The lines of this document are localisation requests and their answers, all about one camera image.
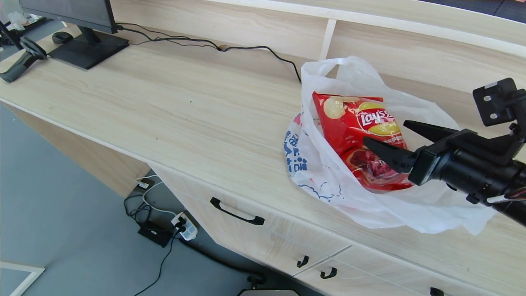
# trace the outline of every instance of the computer mouse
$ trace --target computer mouse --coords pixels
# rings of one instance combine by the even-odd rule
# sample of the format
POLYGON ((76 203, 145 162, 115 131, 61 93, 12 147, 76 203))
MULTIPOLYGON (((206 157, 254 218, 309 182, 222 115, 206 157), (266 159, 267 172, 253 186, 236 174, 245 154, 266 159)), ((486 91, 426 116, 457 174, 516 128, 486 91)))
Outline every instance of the computer mouse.
POLYGON ((56 32, 51 37, 51 40, 53 40, 53 43, 56 43, 56 44, 64 44, 70 41, 71 39, 73 39, 73 36, 68 32, 56 32))

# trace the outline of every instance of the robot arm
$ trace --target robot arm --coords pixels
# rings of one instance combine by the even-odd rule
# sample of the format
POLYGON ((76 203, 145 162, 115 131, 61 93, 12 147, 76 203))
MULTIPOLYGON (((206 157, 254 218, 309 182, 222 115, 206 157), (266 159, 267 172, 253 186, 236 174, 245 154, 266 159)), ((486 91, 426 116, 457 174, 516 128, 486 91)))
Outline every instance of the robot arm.
POLYGON ((468 129, 405 121, 403 125, 432 141, 411 152, 372 138, 364 144, 409 181, 420 186, 443 180, 482 203, 526 226, 526 164, 513 158, 526 141, 526 91, 511 78, 473 91, 485 126, 517 121, 507 135, 486 139, 468 129))

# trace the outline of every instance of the monitor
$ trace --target monitor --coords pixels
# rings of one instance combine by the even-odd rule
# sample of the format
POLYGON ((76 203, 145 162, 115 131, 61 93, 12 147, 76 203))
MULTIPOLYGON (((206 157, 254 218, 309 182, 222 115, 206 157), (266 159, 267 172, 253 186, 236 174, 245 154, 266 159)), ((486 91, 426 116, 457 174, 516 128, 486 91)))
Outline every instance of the monitor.
POLYGON ((79 27, 82 34, 51 51, 52 58, 88 70, 128 46, 128 40, 110 35, 117 26, 109 0, 20 0, 20 6, 79 27))

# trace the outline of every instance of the blue printed logo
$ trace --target blue printed logo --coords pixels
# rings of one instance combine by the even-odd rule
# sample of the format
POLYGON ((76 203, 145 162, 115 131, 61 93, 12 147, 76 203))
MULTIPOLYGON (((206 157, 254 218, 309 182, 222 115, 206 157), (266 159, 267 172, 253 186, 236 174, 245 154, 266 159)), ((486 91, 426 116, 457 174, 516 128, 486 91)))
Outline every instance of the blue printed logo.
POLYGON ((299 137, 297 134, 292 134, 291 131, 287 131, 285 140, 283 141, 283 147, 285 149, 285 158, 287 159, 289 173, 307 170, 307 160, 300 156, 299 149, 296 148, 298 141, 299 137))

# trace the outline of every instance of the wooden desk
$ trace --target wooden desk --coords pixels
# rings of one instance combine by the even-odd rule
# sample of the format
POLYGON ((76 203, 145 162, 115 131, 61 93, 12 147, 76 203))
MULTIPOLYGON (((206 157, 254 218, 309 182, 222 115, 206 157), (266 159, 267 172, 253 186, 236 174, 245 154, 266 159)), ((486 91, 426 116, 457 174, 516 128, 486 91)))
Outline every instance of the wooden desk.
MULTIPOLYGON (((483 129, 469 92, 507 76, 526 86, 524 39, 492 38, 503 26, 518 26, 514 22, 484 16, 501 26, 460 43, 434 36, 442 34, 438 31, 415 33, 430 28, 418 24, 407 30, 364 24, 375 19, 360 12, 374 8, 366 1, 352 2, 358 13, 341 7, 343 1, 326 1, 329 8, 309 6, 314 2, 307 0, 223 2, 231 4, 118 0, 112 6, 122 22, 215 36, 227 44, 269 45, 299 63, 361 55, 391 87, 437 102, 461 126, 486 136, 505 127, 483 129), (324 15, 316 17, 316 12, 324 15), (360 16, 363 22, 326 16, 360 16), (483 41, 487 46, 480 46, 483 41)), ((404 17, 384 15, 382 20, 395 16, 404 17)), ((446 27, 466 29, 451 39, 467 31, 484 33, 467 22, 446 27)), ((517 34, 524 32, 521 27, 517 34)), ((131 32, 119 36, 143 40, 131 32)), ((56 47, 50 38, 39 44, 47 51, 56 47)), ((0 71, 18 57, 0 63, 0 71)), ((372 230, 292 184, 282 139, 300 109, 300 84, 290 65, 266 51, 219 53, 148 43, 130 46, 87 72, 48 59, 18 81, 0 84, 0 94, 22 119, 121 195, 149 165, 216 242, 326 294, 416 295, 429 287, 450 295, 526 293, 526 230, 502 216, 478 236, 464 229, 436 235, 407 227, 372 230), (217 211, 209 203, 212 196, 239 215, 262 216, 265 224, 250 225, 217 211), (297 268, 304 254, 309 263, 297 268), (332 267, 340 276, 322 280, 320 271, 332 267)), ((523 153, 519 159, 526 160, 523 153)))

